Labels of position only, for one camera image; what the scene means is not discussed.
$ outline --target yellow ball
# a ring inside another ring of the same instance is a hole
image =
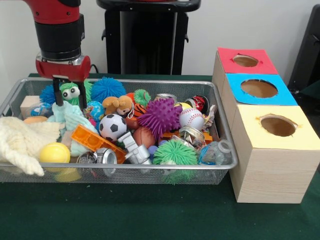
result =
[[[174,105],[175,107],[182,107],[182,110],[186,110],[186,109],[192,109],[192,106],[190,106],[188,103],[185,102],[178,102],[176,105]]]
[[[62,143],[50,143],[41,150],[39,160],[41,163],[68,164],[70,162],[70,151]]]

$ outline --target white wall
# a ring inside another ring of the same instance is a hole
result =
[[[182,74],[211,75],[217,47],[266,49],[286,82],[318,0],[202,0],[189,13],[189,43]],[[101,72],[107,71],[101,41],[104,10],[95,0],[82,0],[86,38],[82,51]],[[33,17],[23,1],[0,0],[0,101],[18,79],[36,72],[39,51]]]

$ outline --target plush bear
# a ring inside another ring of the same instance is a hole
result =
[[[117,108],[119,107],[118,98],[115,96],[109,96],[103,100],[102,106],[105,108],[105,115],[113,114],[116,112]]]
[[[117,113],[124,116],[133,110],[133,101],[126,95],[119,98],[109,96],[103,101],[102,105],[105,108],[105,115]]]

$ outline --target plastic bottle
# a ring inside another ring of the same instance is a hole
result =
[[[199,156],[200,165],[225,165],[231,161],[231,146],[227,140],[205,146]]]

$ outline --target yellow square lid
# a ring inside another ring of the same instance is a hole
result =
[[[320,150],[320,139],[299,106],[239,104],[238,109],[253,148]]]

